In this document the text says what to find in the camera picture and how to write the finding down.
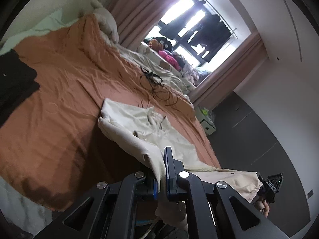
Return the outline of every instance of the pillow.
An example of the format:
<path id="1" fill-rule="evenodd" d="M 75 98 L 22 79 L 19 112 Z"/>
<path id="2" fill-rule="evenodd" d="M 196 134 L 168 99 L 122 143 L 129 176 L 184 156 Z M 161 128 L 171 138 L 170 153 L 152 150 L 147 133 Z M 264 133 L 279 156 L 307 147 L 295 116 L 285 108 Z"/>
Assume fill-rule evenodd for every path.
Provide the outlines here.
<path id="1" fill-rule="evenodd" d="M 178 62 L 172 56 L 168 55 L 168 53 L 164 50 L 159 51 L 159 55 L 164 58 L 168 63 L 170 63 L 177 71 L 181 70 L 181 67 L 178 65 Z"/>
<path id="2" fill-rule="evenodd" d="M 106 10 L 98 0 L 92 0 L 91 5 L 94 8 L 93 14 L 98 20 L 100 30 L 104 32 L 114 43 L 118 43 L 120 38 L 117 33 L 116 21 L 112 14 Z"/>
<path id="3" fill-rule="evenodd" d="M 78 20 L 78 19 L 75 19 L 69 23 L 63 23 L 62 17 L 63 17 L 63 8 L 60 8 L 57 11 L 50 14 L 49 16 L 45 17 L 42 21 L 40 21 L 32 29 L 27 30 L 27 31 L 23 31 L 23 32 L 18 33 L 14 36 L 11 36 L 4 43 L 2 49 L 0 50 L 0 55 L 3 55 L 6 52 L 9 52 L 25 37 L 43 36 L 52 30 L 58 30 L 58 29 L 63 28 L 63 27 L 69 27 Z"/>

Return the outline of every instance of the pink stuffed toy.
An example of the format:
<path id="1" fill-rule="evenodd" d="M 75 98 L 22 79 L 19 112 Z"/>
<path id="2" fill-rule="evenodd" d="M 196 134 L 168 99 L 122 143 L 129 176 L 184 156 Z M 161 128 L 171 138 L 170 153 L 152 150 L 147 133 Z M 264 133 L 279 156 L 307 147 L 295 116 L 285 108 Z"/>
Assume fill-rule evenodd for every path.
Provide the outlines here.
<path id="1" fill-rule="evenodd" d="M 181 70 L 181 67 L 179 66 L 178 62 L 176 61 L 175 58 L 173 58 L 172 56 L 168 55 L 164 50 L 160 50 L 159 51 L 159 55 L 164 58 L 168 63 L 170 63 L 172 66 L 174 66 L 174 68 L 177 71 Z"/>

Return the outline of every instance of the green object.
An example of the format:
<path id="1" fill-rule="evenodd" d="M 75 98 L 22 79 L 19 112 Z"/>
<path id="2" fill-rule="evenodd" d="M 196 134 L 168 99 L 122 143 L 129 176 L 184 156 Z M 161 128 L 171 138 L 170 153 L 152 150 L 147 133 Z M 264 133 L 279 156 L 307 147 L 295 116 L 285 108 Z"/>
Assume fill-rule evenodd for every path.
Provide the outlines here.
<path id="1" fill-rule="evenodd" d="M 200 111 L 203 113 L 204 116 L 207 116 L 209 112 L 209 110 L 206 108 L 202 108 Z"/>

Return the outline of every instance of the black folded clothing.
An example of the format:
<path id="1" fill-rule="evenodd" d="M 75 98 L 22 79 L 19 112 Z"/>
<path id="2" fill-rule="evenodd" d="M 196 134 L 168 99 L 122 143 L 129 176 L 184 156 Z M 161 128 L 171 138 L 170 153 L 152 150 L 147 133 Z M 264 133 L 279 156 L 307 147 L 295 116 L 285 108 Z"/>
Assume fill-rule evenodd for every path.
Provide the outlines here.
<path id="1" fill-rule="evenodd" d="M 14 50 L 0 56 L 0 126 L 13 110 L 31 96 L 40 85 L 37 72 L 20 61 Z"/>

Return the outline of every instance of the clothes hanging rail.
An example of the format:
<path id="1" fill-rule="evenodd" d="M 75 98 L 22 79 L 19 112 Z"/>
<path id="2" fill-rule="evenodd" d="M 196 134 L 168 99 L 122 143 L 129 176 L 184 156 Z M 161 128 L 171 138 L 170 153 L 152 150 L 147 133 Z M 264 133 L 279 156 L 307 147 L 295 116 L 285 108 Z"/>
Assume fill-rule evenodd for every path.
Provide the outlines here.
<path id="1" fill-rule="evenodd" d="M 232 29 L 232 28 L 229 26 L 229 24 L 226 22 L 226 20 L 223 18 L 223 16 L 215 9 L 215 7 L 214 7 L 210 2 L 208 2 L 208 0 L 205 0 L 205 2 L 206 2 L 207 5 L 209 5 L 209 7 L 211 7 L 210 9 L 212 10 L 212 12 L 213 12 L 214 14 L 217 14 L 217 15 L 221 18 L 221 21 L 226 25 L 226 27 L 229 29 L 230 33 L 231 33 L 232 35 L 234 35 L 236 39 L 238 39 L 238 37 L 237 37 L 237 35 L 236 35 L 236 33 L 235 33 L 235 30 L 237 30 L 237 28 Z"/>

